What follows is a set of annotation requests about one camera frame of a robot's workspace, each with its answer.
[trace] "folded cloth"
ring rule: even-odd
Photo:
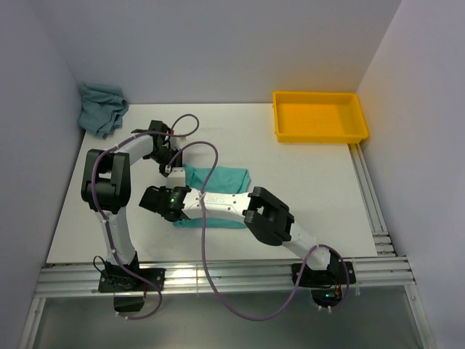
[[[184,165],[186,171],[186,185],[191,188],[201,189],[203,181],[209,174],[210,169],[198,169],[188,164]],[[206,183],[205,191],[223,194],[239,194],[247,191],[251,179],[247,169],[234,169],[230,167],[217,166],[211,175],[209,182]],[[174,222],[175,227],[181,228],[201,228],[202,219],[180,220]],[[207,218],[207,228],[229,228],[243,229],[246,227],[241,222],[233,220],[221,220],[219,218]]]
[[[129,106],[120,87],[84,83],[81,88],[82,113],[78,125],[100,138],[123,125]]]

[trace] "teal towel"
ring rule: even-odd
[[[184,168],[186,170],[186,185],[200,190],[210,169],[198,169],[187,164],[184,165]],[[233,169],[230,167],[217,166],[209,182],[206,183],[205,191],[223,194],[245,193],[250,182],[251,180],[247,169]],[[202,219],[180,220],[174,222],[173,225],[181,228],[201,228]],[[229,229],[243,229],[246,227],[246,225],[241,222],[221,220],[219,218],[207,218],[206,226],[207,228]]]
[[[123,125],[123,115],[129,106],[120,87],[84,83],[81,94],[80,127],[105,138]]]

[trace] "white table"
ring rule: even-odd
[[[106,140],[86,133],[55,231],[48,263],[90,262],[106,255],[100,225],[81,199],[81,181],[89,149],[105,149],[126,139],[133,129],[146,129],[150,120],[168,125],[184,113],[201,120],[187,141],[208,140],[219,150],[219,164],[245,167],[252,183],[265,187],[287,203],[300,225],[320,243],[343,257],[375,257],[376,249],[362,195],[347,145],[278,143],[270,104],[131,105],[122,129]],[[181,121],[176,133],[191,130],[194,121]],[[212,150],[206,146],[186,151],[184,161],[209,167]],[[175,228],[159,215],[138,206],[146,187],[163,185],[152,160],[131,168],[132,196],[128,204],[129,231],[139,260],[187,262],[201,258],[200,229]],[[268,260],[295,258],[283,247],[259,243],[247,229],[208,229],[209,260]]]

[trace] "gray floor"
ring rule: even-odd
[[[319,313],[303,290],[283,314],[264,323],[237,318],[212,294],[165,296],[159,313],[142,321],[116,318],[111,298],[50,299],[34,348],[421,347],[403,287],[361,292],[359,297],[350,294],[328,315]],[[265,315],[287,295],[248,293],[229,298],[242,311]]]

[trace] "yellow bin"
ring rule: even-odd
[[[368,138],[355,93],[273,92],[275,134],[287,143],[359,143]]]

